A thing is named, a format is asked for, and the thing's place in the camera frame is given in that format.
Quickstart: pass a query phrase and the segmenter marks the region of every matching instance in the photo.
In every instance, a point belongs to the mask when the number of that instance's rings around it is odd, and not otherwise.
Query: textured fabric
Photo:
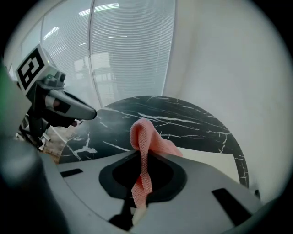
[[[141,152],[141,175],[131,189],[134,203],[137,207],[146,204],[147,195],[152,192],[151,178],[147,172],[148,150],[181,156],[181,152],[172,141],[163,139],[148,119],[139,119],[130,130],[132,147]]]

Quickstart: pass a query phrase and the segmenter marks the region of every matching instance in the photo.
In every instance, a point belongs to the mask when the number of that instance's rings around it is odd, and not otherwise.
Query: black marble table
[[[249,186],[242,150],[231,132],[213,115],[191,103],[164,96],[138,96],[98,110],[95,119],[76,127],[59,163],[92,160],[132,150],[130,128],[139,118],[149,119],[165,139],[177,147],[233,154],[239,181]]]

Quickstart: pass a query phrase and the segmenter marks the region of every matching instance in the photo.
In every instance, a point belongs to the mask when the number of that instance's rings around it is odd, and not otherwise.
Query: pink cloth
[[[131,189],[137,207],[146,204],[147,195],[152,192],[151,178],[147,172],[148,150],[164,152],[182,157],[172,141],[163,139],[148,119],[137,120],[130,129],[130,143],[141,152],[141,175]]]

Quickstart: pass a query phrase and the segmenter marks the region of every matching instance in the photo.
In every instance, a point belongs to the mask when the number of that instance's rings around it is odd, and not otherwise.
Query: white wall
[[[282,191],[293,161],[293,71],[283,41],[249,2],[196,1],[193,9],[189,0],[177,2],[177,21],[192,20],[192,12],[196,21],[174,34],[169,67],[183,71],[169,72],[164,95],[204,108],[232,132],[250,186],[267,202]],[[193,32],[192,40],[180,31]]]
[[[13,56],[17,53],[20,45],[31,28],[49,11],[52,7],[63,0],[40,0],[15,28],[9,42],[4,51],[4,64],[9,68],[11,66]]]

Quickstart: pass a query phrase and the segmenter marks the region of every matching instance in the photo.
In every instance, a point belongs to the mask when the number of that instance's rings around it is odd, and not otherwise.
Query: robotic arm
[[[41,137],[49,126],[67,128],[77,120],[94,119],[97,112],[64,89],[65,74],[38,44],[16,70],[19,86],[32,103],[28,111],[30,134]]]

